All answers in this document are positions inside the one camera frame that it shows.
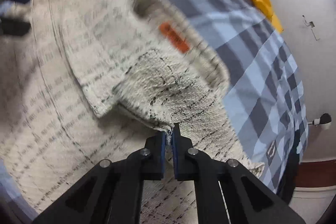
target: metal screw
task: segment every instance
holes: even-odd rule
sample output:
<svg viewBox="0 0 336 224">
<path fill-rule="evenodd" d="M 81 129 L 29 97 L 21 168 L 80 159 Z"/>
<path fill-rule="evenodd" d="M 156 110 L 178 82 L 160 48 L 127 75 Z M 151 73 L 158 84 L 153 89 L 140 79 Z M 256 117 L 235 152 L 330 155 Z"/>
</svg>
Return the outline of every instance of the metal screw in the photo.
<svg viewBox="0 0 336 224">
<path fill-rule="evenodd" d="M 191 147 L 188 149 L 188 153 L 195 156 L 198 153 L 198 149 Z"/>
<path fill-rule="evenodd" d="M 110 163 L 109 160 L 101 160 L 100 163 L 99 163 L 100 167 L 103 167 L 103 168 L 108 167 L 110 164 L 111 163 Z"/>
<path fill-rule="evenodd" d="M 237 167 L 239 165 L 239 162 L 235 159 L 229 159 L 227 161 L 228 165 L 230 165 L 231 167 Z"/>
<path fill-rule="evenodd" d="M 141 154 L 142 156 L 148 156 L 148 155 L 151 154 L 151 151 L 150 151 L 148 148 L 142 148 L 142 149 L 140 150 L 140 154 Z"/>
</svg>

